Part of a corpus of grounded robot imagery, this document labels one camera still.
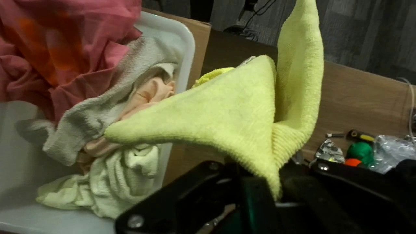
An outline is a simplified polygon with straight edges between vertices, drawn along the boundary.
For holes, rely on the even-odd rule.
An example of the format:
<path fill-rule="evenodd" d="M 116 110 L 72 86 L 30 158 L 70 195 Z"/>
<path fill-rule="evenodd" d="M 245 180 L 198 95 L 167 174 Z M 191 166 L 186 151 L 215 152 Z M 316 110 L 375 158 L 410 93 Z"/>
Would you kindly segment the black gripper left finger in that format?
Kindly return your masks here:
<path fill-rule="evenodd" d="M 116 234 L 195 234 L 237 201 L 239 166 L 203 161 L 133 205 L 115 221 Z"/>

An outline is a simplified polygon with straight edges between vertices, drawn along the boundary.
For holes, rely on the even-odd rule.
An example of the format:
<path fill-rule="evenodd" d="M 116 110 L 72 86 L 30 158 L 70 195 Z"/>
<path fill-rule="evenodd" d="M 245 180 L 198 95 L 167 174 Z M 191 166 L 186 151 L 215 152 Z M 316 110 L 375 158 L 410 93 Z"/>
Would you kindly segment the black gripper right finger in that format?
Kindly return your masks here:
<path fill-rule="evenodd" d="M 416 234 L 416 164 L 385 174 L 319 160 L 286 164 L 277 204 L 295 234 Z"/>

